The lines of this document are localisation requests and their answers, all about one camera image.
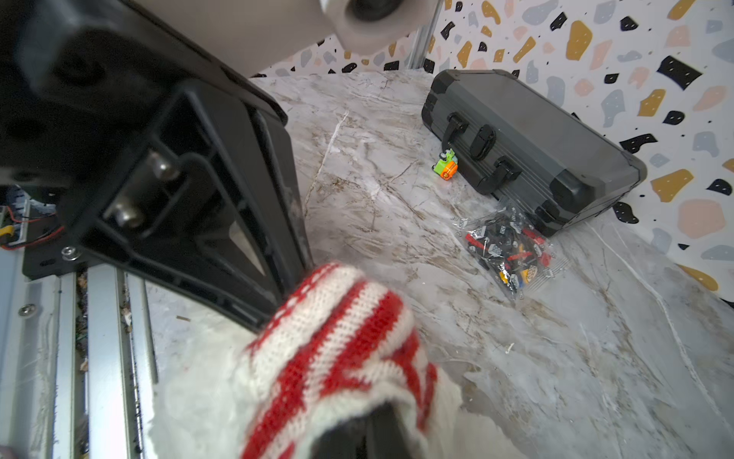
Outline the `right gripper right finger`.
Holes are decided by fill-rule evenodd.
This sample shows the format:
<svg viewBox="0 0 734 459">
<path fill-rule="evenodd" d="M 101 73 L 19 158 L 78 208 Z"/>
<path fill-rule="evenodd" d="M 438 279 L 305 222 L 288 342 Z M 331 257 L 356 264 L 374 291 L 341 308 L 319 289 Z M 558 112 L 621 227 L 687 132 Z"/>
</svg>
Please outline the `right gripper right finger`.
<svg viewBox="0 0 734 459">
<path fill-rule="evenodd" d="M 367 417 L 364 445 L 369 459 L 411 458 L 392 405 L 381 405 Z"/>
</svg>

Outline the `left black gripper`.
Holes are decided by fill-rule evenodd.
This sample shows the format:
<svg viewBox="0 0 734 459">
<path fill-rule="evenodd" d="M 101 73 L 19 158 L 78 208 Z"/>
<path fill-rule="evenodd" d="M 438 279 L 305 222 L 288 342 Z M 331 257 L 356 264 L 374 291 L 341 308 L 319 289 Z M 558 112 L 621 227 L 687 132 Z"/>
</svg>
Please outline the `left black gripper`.
<svg viewBox="0 0 734 459">
<path fill-rule="evenodd" d="M 2 184 L 66 189 L 115 151 L 62 197 L 68 235 L 252 331 L 313 266 L 287 123 L 133 1 L 1 5 Z"/>
</svg>

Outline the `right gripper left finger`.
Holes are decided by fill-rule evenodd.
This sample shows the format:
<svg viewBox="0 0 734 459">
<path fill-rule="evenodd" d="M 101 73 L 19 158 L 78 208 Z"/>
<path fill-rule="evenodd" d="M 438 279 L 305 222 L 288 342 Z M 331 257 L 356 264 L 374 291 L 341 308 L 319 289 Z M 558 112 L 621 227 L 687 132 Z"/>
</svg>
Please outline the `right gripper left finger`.
<svg viewBox="0 0 734 459">
<path fill-rule="evenodd" d="M 323 459 L 359 459 L 367 457 L 367 418 L 354 418 L 326 432 L 320 438 Z"/>
</svg>

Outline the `red white striped knit sweater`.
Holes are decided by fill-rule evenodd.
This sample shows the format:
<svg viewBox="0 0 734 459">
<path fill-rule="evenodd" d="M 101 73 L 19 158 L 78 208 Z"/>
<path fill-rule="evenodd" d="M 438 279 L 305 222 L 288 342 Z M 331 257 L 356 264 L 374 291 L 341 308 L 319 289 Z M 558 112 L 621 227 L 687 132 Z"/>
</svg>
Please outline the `red white striped knit sweater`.
<svg viewBox="0 0 734 459">
<path fill-rule="evenodd" d="M 363 271 L 317 268 L 242 352 L 244 458 L 304 458 L 336 426 L 397 414 L 413 458 L 447 458 L 461 390 L 432 363 L 401 298 Z"/>
</svg>

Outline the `white teddy bear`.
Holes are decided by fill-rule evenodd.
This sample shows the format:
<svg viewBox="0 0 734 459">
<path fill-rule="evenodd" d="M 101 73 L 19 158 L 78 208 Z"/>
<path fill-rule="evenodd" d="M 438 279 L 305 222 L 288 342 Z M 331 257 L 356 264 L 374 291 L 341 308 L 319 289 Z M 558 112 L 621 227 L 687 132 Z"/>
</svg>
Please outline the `white teddy bear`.
<svg viewBox="0 0 734 459">
<path fill-rule="evenodd" d="M 161 458 L 237 458 L 256 411 L 254 377 L 243 354 L 254 333 L 208 310 L 190 318 L 169 351 L 158 385 L 151 425 L 154 450 Z M 443 372 L 425 439 L 407 426 L 416 411 L 406 391 L 392 397 L 382 384 L 378 394 L 397 411 L 399 433 L 416 458 L 523 455 L 493 420 L 462 409 L 459 386 Z"/>
</svg>

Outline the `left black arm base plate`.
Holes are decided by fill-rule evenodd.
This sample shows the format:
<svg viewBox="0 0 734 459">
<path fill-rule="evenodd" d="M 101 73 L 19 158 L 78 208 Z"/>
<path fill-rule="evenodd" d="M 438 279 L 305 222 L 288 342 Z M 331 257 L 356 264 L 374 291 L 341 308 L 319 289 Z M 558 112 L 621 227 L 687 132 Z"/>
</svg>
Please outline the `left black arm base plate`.
<svg viewBox="0 0 734 459">
<path fill-rule="evenodd" d="M 61 191 L 23 191 L 25 203 L 17 217 L 25 222 L 23 275 L 30 280 L 66 275 L 85 269 L 89 256 L 76 243 L 59 219 L 57 206 Z"/>
</svg>

